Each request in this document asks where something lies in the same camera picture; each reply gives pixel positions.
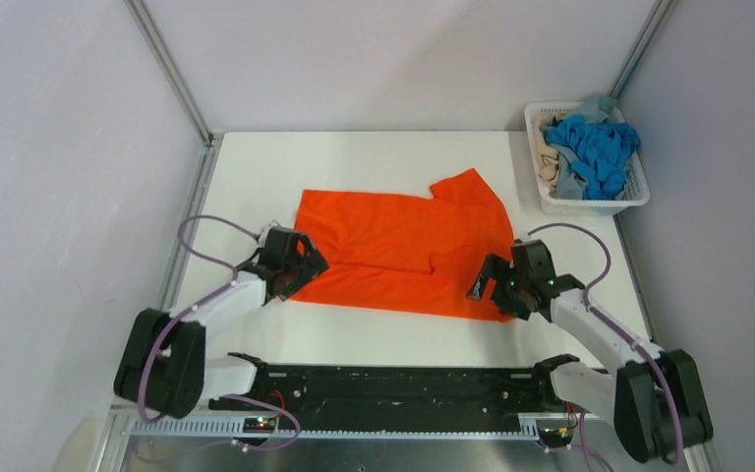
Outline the orange t shirt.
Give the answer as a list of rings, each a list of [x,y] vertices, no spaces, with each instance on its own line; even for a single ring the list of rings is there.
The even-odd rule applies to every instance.
[[[428,198],[306,190],[295,227],[329,268],[295,295],[305,303],[506,322],[467,297],[485,257],[514,241],[500,198],[475,170],[430,187]]]

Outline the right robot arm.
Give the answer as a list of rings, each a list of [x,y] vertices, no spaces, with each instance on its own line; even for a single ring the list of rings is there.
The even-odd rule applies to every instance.
[[[634,460],[669,461],[710,441],[714,425],[693,357],[667,351],[636,335],[590,294],[589,285],[556,272],[539,239],[516,241],[511,258],[484,259],[467,296],[488,295],[499,311],[527,320],[541,315],[576,338],[602,365],[601,371],[573,356],[540,363],[544,375],[532,387],[535,403],[549,411],[571,402],[612,425]]]

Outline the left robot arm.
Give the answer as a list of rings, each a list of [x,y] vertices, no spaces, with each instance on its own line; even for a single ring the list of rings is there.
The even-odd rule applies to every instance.
[[[308,234],[271,226],[252,256],[235,265],[228,281],[202,300],[170,312],[139,312],[114,382],[116,396],[134,402],[147,422],[181,419],[202,400],[232,395],[248,409],[264,406],[270,382],[261,361],[243,354],[206,353],[220,332],[274,299],[287,300],[327,271],[329,264]]]

